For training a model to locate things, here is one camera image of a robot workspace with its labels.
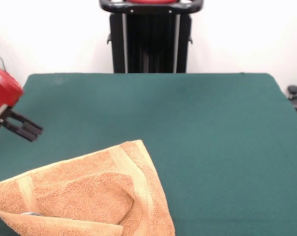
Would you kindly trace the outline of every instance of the green felt surface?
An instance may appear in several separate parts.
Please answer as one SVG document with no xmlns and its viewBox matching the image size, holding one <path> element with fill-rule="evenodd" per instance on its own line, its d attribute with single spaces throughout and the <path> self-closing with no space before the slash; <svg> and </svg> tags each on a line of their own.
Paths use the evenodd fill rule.
<svg viewBox="0 0 297 236">
<path fill-rule="evenodd" d="M 297 113 L 267 74 L 42 74 L 2 129 L 0 181 L 142 139 L 179 236 L 297 236 Z M 0 220 L 0 236 L 15 236 Z"/>
</svg>

